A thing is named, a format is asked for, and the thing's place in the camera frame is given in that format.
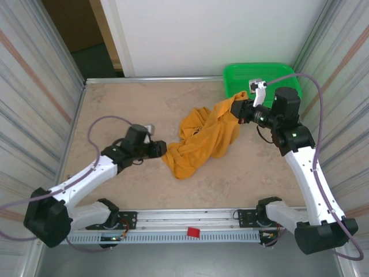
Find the orange t-shirt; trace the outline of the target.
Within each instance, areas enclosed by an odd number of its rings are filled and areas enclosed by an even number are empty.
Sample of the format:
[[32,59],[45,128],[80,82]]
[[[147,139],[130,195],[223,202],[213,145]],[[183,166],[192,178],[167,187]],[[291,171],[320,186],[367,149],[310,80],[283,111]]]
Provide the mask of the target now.
[[246,91],[214,105],[194,108],[179,125],[180,142],[170,143],[163,162],[177,179],[191,177],[209,158],[222,158],[239,137],[238,119],[231,113],[235,102],[247,100]]

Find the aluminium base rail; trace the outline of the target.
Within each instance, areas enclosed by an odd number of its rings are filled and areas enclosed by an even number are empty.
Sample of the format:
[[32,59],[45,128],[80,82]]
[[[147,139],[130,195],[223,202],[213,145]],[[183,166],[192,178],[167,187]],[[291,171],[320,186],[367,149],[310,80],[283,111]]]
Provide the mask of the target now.
[[[71,231],[86,230],[93,224],[105,223],[110,216],[117,216],[119,208],[108,208],[101,202],[68,210],[72,218]],[[239,222],[232,217],[236,209],[141,209],[135,210],[137,224],[135,230],[200,230],[239,229]]]

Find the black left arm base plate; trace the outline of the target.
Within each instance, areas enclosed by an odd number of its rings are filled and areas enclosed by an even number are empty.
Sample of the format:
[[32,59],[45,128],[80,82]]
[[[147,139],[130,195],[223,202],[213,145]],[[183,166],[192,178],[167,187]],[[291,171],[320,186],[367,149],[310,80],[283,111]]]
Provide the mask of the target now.
[[105,223],[93,224],[86,227],[86,230],[135,230],[137,224],[135,211],[119,211],[116,217],[110,216]]

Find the white door frame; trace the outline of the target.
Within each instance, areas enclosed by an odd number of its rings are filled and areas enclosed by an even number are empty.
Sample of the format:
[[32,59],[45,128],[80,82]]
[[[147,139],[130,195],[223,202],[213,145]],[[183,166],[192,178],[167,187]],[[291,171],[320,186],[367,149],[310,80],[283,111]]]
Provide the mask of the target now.
[[89,0],[108,55],[116,71],[125,77],[135,77],[123,24],[119,15],[118,0]]

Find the green plastic basket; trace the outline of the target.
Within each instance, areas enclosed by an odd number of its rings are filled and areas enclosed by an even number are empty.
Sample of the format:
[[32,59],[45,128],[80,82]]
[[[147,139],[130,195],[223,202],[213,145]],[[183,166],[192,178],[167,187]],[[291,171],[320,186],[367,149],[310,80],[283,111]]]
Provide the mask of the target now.
[[[270,82],[293,73],[293,69],[283,63],[236,63],[228,65],[223,71],[225,97],[231,98],[241,91],[246,91],[249,98],[254,99],[255,96],[250,93],[250,80],[261,79]],[[264,106],[271,108],[275,90],[280,87],[291,87],[298,92],[299,97],[302,97],[298,79],[291,77],[266,88]]]

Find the black controller module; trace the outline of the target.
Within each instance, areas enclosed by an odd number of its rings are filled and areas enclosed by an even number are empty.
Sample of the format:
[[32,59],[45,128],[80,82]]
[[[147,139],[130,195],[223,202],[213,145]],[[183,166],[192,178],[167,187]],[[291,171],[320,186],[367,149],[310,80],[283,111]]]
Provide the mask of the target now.
[[118,242],[121,241],[121,237],[119,235],[113,236],[101,236],[99,246],[102,249],[114,248],[118,245]]
[[279,232],[277,230],[259,231],[260,245],[263,247],[273,246],[278,238]]

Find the aluminium table end rail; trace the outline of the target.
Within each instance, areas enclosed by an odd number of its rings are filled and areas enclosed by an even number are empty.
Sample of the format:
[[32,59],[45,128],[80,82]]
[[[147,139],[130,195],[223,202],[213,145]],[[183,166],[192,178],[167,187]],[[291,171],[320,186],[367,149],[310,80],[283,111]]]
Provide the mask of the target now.
[[222,82],[222,76],[88,78],[90,84]]

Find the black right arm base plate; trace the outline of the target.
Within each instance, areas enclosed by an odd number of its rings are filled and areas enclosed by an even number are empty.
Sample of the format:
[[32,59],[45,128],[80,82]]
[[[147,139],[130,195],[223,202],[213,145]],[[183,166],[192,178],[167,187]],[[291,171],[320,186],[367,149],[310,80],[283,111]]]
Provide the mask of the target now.
[[262,221],[258,215],[257,209],[237,209],[232,217],[239,222],[240,228],[277,228],[280,225],[269,219]]

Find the aluminium table side rail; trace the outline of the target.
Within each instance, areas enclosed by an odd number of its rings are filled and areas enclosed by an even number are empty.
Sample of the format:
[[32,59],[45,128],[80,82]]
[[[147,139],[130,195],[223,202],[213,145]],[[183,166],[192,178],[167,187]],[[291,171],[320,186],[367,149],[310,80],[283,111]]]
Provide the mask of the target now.
[[61,162],[59,164],[58,173],[57,173],[56,178],[55,178],[54,186],[59,185],[62,182],[62,179],[63,179],[63,174],[65,172],[65,167],[66,167],[67,159],[68,159],[68,156],[69,156],[71,144],[73,142],[74,134],[75,134],[76,127],[77,127],[77,122],[78,122],[80,112],[81,112],[81,109],[82,109],[82,105],[83,105],[83,102],[84,102],[84,98],[85,98],[86,87],[87,87],[87,85],[85,85],[83,87],[83,90],[81,91],[81,95],[80,95],[80,98],[79,98],[78,103],[77,103],[76,112],[74,114],[73,120],[72,120],[71,125],[70,125],[70,132],[69,132],[69,135],[68,135],[67,140],[66,140],[65,149],[64,149],[64,152],[63,152],[63,155],[62,155]]

